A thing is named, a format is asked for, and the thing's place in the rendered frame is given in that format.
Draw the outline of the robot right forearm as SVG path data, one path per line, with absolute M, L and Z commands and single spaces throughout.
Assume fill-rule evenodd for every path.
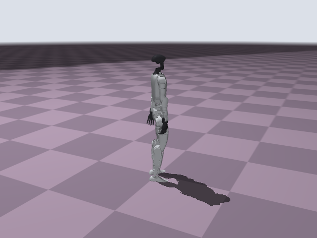
M 162 105 L 160 107 L 161 107 L 161 116 L 162 118 L 165 118 L 165 122 L 168 121 L 167 104 L 168 104 L 168 98 L 164 97 L 162 100 Z

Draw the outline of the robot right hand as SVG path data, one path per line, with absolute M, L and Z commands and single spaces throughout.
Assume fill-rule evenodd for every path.
M 166 130 L 168 128 L 168 124 L 167 124 L 168 121 L 165 122 L 165 118 L 162 118 L 162 123 L 163 123 L 163 125 L 162 125 L 162 128 L 161 128 L 161 132 L 159 134 L 166 133 Z

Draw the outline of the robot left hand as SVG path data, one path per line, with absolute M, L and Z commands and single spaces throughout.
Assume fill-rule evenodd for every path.
M 149 119 L 150 119 L 150 120 L 149 120 Z M 149 114 L 149 116 L 148 116 L 147 123 L 148 123 L 148 121 L 149 121 L 149 124 L 151 123 L 151 125 L 152 125 L 152 123 L 153 123 L 153 125 L 154 125 L 153 112 L 151 112 L 151 110 L 150 110 L 150 114 Z M 151 121 L 151 122 L 150 122 L 150 121 Z

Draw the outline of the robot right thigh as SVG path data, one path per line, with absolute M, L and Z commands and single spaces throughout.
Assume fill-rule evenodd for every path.
M 166 133 L 164 133 L 164 134 L 159 134 L 160 132 L 161 132 L 161 128 L 162 128 L 162 125 L 163 125 L 163 123 L 162 123 L 162 116 L 161 115 L 157 115 L 157 117 L 156 117 L 156 126 L 157 127 L 160 127 L 159 128 L 159 131 L 158 131 L 158 140 L 159 140 L 159 143 L 160 143 L 160 145 L 156 145 L 154 148 L 153 148 L 153 150 L 156 148 L 156 147 L 158 147 L 158 148 L 160 148 L 161 149 L 161 153 L 164 151 L 164 149 L 165 149 L 165 147 L 166 147 L 166 144 L 167 144 L 167 140 L 168 140 L 168 128 L 167 128 L 167 130 L 166 130 Z

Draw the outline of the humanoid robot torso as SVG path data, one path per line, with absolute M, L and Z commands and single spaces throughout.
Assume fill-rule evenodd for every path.
M 161 115 L 161 105 L 162 103 L 160 102 L 160 99 L 159 99 L 159 86 L 158 86 L 158 83 L 157 83 L 157 79 L 158 79 L 158 76 L 163 76 L 165 77 L 165 75 L 161 72 L 159 72 L 159 74 L 155 74 L 155 75 L 151 75 L 151 88 L 152 88 L 152 98 L 153 98 L 153 101 L 157 104 L 155 104 L 155 108 L 153 108 L 153 119 L 155 120 L 157 115 Z M 166 78 L 166 77 L 165 77 Z M 166 81 L 166 85 L 165 85 L 165 88 L 167 88 L 167 81 Z M 165 97 L 166 97 L 166 93 L 165 93 Z

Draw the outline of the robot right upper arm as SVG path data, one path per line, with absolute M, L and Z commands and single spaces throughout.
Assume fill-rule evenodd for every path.
M 166 93 L 166 88 L 165 88 L 166 78 L 163 76 L 158 76 L 157 83 L 159 88 L 159 99 L 160 99 L 160 102 L 162 103 L 162 100 L 165 97 L 165 93 Z

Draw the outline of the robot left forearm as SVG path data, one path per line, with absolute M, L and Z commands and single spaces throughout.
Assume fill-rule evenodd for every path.
M 152 94 L 151 94 L 151 112 L 153 112 L 153 108 L 155 108 L 155 102 L 153 101 L 153 98 L 152 98 Z

